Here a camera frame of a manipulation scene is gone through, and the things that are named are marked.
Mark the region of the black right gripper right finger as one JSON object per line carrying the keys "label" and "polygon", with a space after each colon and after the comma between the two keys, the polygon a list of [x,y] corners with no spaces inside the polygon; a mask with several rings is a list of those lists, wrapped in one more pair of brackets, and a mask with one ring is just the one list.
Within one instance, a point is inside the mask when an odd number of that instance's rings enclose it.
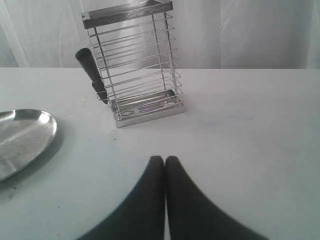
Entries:
{"label": "black right gripper right finger", "polygon": [[172,240],[266,240],[229,216],[194,183],[176,156],[165,160],[169,234]]}

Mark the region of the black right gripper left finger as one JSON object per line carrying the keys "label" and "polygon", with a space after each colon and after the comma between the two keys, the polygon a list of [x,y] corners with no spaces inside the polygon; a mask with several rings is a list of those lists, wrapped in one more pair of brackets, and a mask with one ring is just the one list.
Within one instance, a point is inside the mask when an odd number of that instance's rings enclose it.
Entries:
{"label": "black right gripper left finger", "polygon": [[119,206],[80,240],[163,240],[165,164],[151,156],[138,182]]}

